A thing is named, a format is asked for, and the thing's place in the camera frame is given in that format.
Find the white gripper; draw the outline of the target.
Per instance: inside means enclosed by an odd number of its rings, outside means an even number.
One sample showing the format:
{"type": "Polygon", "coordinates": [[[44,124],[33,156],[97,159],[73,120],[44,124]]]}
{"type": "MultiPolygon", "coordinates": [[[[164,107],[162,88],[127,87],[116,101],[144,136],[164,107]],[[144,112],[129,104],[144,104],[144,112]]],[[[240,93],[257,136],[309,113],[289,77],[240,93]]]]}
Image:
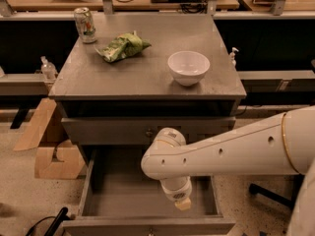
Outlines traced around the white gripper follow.
{"type": "Polygon", "coordinates": [[[168,178],[160,180],[161,187],[166,197],[175,202],[175,206],[181,210],[191,208],[191,200],[189,199],[192,193],[192,183],[189,176],[168,178]]]}

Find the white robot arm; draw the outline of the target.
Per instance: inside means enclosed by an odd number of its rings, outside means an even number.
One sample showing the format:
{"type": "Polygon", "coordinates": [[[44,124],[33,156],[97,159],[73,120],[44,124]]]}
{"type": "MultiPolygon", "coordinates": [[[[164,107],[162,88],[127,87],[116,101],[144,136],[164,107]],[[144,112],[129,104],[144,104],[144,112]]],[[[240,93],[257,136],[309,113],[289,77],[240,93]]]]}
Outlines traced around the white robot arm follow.
{"type": "Polygon", "coordinates": [[[188,145],[175,129],[157,133],[141,167],[180,204],[191,194],[192,176],[294,175],[304,177],[286,236],[314,236],[315,107],[283,112],[188,145]]]}

